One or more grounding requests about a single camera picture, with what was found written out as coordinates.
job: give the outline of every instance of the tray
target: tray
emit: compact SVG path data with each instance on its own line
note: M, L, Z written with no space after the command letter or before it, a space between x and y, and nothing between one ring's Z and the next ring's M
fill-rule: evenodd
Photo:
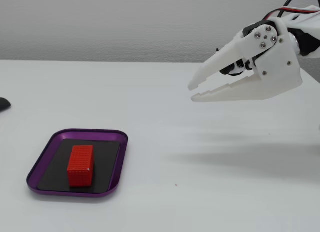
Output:
M95 164L92 187L70 188L67 166L73 145L93 144ZM103 197L118 186L128 136L117 130L66 129L55 133L36 161L27 184L38 194Z

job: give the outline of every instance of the white table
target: white table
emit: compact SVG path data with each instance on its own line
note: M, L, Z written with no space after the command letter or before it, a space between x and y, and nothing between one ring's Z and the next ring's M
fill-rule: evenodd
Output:
M320 84L303 72L303 85L265 101L194 103L198 66L0 61L12 103L0 113L0 231L320 231ZM127 133L114 194L28 189L65 128Z

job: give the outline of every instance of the red block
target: red block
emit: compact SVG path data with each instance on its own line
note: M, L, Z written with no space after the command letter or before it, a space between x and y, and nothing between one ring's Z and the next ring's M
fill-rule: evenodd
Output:
M94 172L94 163L95 157L93 145L73 146L67 169L69 186L91 186L92 176Z

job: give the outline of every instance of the purple tray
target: purple tray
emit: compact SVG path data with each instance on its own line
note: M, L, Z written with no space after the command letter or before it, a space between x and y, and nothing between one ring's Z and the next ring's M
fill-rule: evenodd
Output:
M118 155L115 160L115 166L111 176L109 188L104 193L76 193L76 192L60 192L60 191L45 191L39 190L37 184L50 165L57 149L64 139L83 139L83 140L96 140L96 141L118 141L120 147ZM106 196L117 188L121 176L122 166L125 159L126 148L128 144L128 136L117 130L99 130L99 129L65 129L55 133L40 157L36 161L32 170L26 178L29 188L38 194L46 195L61 195L61 196L78 196L78 197L103 197Z

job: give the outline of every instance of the computer mouse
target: computer mouse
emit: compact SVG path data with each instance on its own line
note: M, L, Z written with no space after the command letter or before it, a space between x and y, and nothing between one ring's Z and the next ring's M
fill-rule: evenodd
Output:
M0 111L8 108L11 106L11 103L5 99L5 98L0 98Z

